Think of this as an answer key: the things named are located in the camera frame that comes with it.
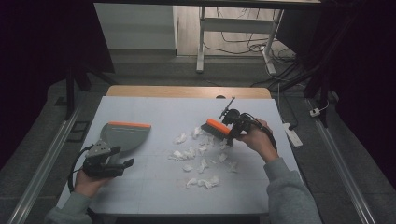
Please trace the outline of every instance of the gray sleeve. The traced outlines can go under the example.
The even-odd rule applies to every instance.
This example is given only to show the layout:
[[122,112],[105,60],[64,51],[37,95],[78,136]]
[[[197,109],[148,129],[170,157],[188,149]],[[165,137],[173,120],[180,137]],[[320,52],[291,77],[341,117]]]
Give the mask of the gray sleeve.
[[91,218],[87,215],[87,208],[90,202],[90,198],[72,192],[62,209],[54,207],[47,213],[44,223],[92,224]]
[[270,180],[267,188],[271,223],[321,223],[314,198],[297,171],[290,171],[283,158],[264,165]]

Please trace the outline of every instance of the white tabletop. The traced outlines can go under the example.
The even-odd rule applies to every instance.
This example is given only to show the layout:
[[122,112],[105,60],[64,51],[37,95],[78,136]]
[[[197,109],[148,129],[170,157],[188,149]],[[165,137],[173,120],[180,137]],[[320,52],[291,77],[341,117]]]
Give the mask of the white tabletop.
[[[195,159],[189,161],[168,159],[175,150],[182,152],[198,147],[205,135],[193,139],[194,128],[209,118],[218,119],[229,102],[225,99],[103,97],[83,147],[95,143],[109,121],[148,123],[151,131],[140,147],[121,155],[120,163],[135,158],[134,165],[125,169],[123,176],[102,187],[90,208],[96,213],[120,216],[267,213],[269,181],[262,168],[264,162],[245,144],[234,140],[233,147],[222,150],[219,140],[215,139],[215,145],[203,156],[198,152]],[[274,100],[235,99],[230,108],[267,120],[274,132],[279,155],[291,170],[298,170]],[[176,145],[174,140],[182,133],[188,136],[187,141]],[[228,158],[219,162],[222,152],[227,153]],[[202,158],[209,167],[199,174],[195,168]],[[80,158],[77,167],[83,161],[84,158]],[[230,170],[229,163],[233,161],[238,163],[237,173]],[[183,171],[185,164],[194,169]],[[214,175],[219,177],[219,185],[213,189],[186,188],[191,178],[210,179]],[[68,196],[65,187],[59,207]]]

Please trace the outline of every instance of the person's right hand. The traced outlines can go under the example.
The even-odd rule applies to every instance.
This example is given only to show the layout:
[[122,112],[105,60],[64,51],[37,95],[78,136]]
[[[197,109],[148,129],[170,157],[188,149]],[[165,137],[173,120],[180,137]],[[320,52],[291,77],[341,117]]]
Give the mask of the person's right hand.
[[76,186],[74,192],[85,195],[89,198],[93,198],[95,194],[98,192],[99,188],[101,188],[110,178],[95,178],[89,177],[85,174],[83,170],[79,170],[76,178]]
[[[264,127],[271,131],[265,120],[257,119]],[[247,144],[248,147],[257,151],[265,162],[273,161],[279,158],[276,150],[274,149],[269,137],[266,133],[260,131],[260,129],[251,125],[248,134],[241,134],[236,140],[242,141]]]

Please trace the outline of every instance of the paper scrap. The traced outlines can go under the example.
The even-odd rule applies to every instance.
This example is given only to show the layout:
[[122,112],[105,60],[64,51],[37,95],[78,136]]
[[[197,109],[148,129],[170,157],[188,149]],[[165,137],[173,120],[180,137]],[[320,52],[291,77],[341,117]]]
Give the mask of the paper scrap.
[[209,180],[199,179],[197,181],[197,184],[198,184],[199,187],[205,186],[207,189],[212,189],[213,187],[215,187],[215,186],[217,186],[219,184],[219,177],[214,175]]
[[230,147],[230,146],[227,145],[227,139],[226,138],[224,138],[219,144],[220,144],[220,149],[221,150],[224,150],[225,148]]
[[230,164],[230,171],[233,172],[233,173],[237,173],[236,166],[238,165],[238,162],[232,161],[229,164]]
[[219,161],[220,161],[220,162],[224,162],[224,161],[227,159],[227,157],[228,157],[228,155],[227,155],[226,153],[222,152],[222,153],[219,155]]
[[198,173],[203,173],[205,168],[208,168],[209,166],[207,165],[207,162],[205,159],[201,159],[201,165],[198,167],[197,171]]
[[174,143],[175,144],[182,144],[187,140],[187,135],[185,133],[182,133],[180,136],[175,138]]
[[203,155],[204,155],[204,153],[207,151],[207,148],[208,148],[208,146],[207,146],[207,145],[205,145],[205,146],[202,146],[202,147],[198,147],[198,150],[199,150],[199,152],[200,152],[201,156],[203,156]]
[[191,185],[196,185],[196,184],[198,184],[198,180],[196,178],[192,178],[191,180],[189,180],[189,182],[187,182],[186,188],[188,189]]
[[192,168],[192,166],[190,166],[190,165],[188,165],[188,164],[185,164],[184,166],[183,166],[183,170],[185,171],[185,172],[189,172],[189,171],[191,171],[193,168]]
[[194,128],[194,131],[192,131],[192,138],[197,139],[199,135],[203,133],[201,127],[196,127]]
[[178,150],[174,151],[172,155],[168,157],[168,160],[175,160],[175,161],[185,161],[185,160],[192,160],[195,158],[195,149],[191,147],[190,149],[183,151],[182,153]]
[[208,145],[208,146],[214,146],[215,145],[215,136],[210,134],[207,135],[203,141],[200,142],[200,146]]

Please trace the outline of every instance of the black cable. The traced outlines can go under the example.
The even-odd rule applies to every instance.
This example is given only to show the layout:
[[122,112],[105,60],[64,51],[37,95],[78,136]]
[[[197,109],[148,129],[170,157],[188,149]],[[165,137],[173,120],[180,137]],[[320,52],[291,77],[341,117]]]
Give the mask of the black cable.
[[276,80],[275,80],[273,83],[271,83],[271,84],[267,87],[267,89],[268,89],[269,91],[272,91],[271,88],[272,88],[275,84],[279,83],[280,81],[286,80],[285,78],[286,78],[288,75],[290,75],[291,72],[294,71],[294,69],[296,69],[297,66],[298,66],[297,63],[293,63],[292,65],[290,65],[290,66],[288,67],[290,70],[288,70],[286,73],[280,74],[280,75],[276,78]]
[[[282,76],[282,75],[283,75],[284,73],[286,73],[292,66],[293,66],[293,64],[289,65],[289,66],[288,66],[283,72],[281,72],[279,75]],[[271,80],[274,80],[274,79],[276,79],[276,78],[270,77],[269,79],[265,79],[265,80],[263,80],[263,81],[254,82],[254,83],[252,83],[249,87],[254,87],[255,85],[262,84],[262,83],[265,83],[265,82],[267,82],[267,81],[271,81]]]
[[267,134],[268,138],[270,139],[271,144],[273,145],[274,149],[277,151],[276,140],[275,140],[273,134],[271,133],[271,131],[267,127],[262,125],[256,118],[251,116],[249,113],[242,113],[241,116],[242,115],[247,115],[248,117],[250,117],[253,120],[241,119],[241,118],[235,118],[235,117],[233,117],[233,119],[248,122],[250,124],[256,125],[256,127],[258,127],[262,132]]
[[[216,11],[217,11],[217,14],[218,14],[218,18],[219,18],[220,16],[221,16],[222,18],[224,18],[223,15],[221,14],[221,12],[219,11],[219,7],[216,7]],[[259,15],[260,15],[260,9],[257,11],[256,20],[259,18]],[[247,50],[247,51],[242,51],[242,52],[230,52],[230,51],[227,51],[227,50],[225,50],[225,49],[214,49],[214,48],[209,48],[209,47],[205,44],[205,42],[204,42],[204,46],[205,46],[207,49],[218,50],[218,51],[222,51],[222,52],[226,52],[226,53],[231,53],[231,54],[244,54],[244,53],[249,53],[249,52],[260,52],[260,47],[265,46],[265,44],[255,44],[255,45],[251,45],[251,46],[250,46],[249,43],[250,43],[251,41],[268,40],[268,38],[251,39],[251,38],[253,37],[253,34],[250,35],[250,38],[249,38],[248,40],[227,40],[227,39],[224,37],[224,33],[223,33],[223,32],[220,32],[220,33],[221,33],[221,37],[223,38],[223,40],[224,40],[225,42],[229,42],[229,43],[244,43],[244,42],[247,42],[247,48],[248,48],[248,50]]]
[[76,168],[76,164],[78,159],[81,157],[81,155],[85,152],[88,151],[92,148],[93,145],[89,146],[89,147],[84,147],[76,156],[75,160],[73,161],[73,165],[70,168],[70,173],[69,173],[69,177],[67,178],[67,186],[69,187],[69,191],[73,192],[74,190],[74,185],[73,185],[73,173],[75,172],[75,168]]
[[271,53],[272,53],[272,59],[274,61],[276,61],[277,63],[295,62],[295,58],[294,57],[279,57],[279,53],[277,54],[277,56],[275,56],[274,51],[272,49],[271,49]]
[[222,87],[220,84],[217,84],[217,83],[212,82],[212,81],[207,80],[207,79],[205,79],[205,82],[210,83],[210,84],[213,84],[213,85],[215,85],[215,86],[217,86],[217,87]]
[[[208,47],[208,46],[205,44],[205,42],[203,42],[203,43],[204,43],[205,48],[207,48],[207,49],[213,49],[213,48]],[[244,54],[244,53],[249,53],[249,52],[250,52],[250,50],[242,51],[242,52],[230,52],[230,51],[227,51],[227,50],[225,50],[225,49],[213,49],[213,50],[218,50],[218,51],[222,51],[222,52],[226,52],[226,53],[231,53],[231,54]]]

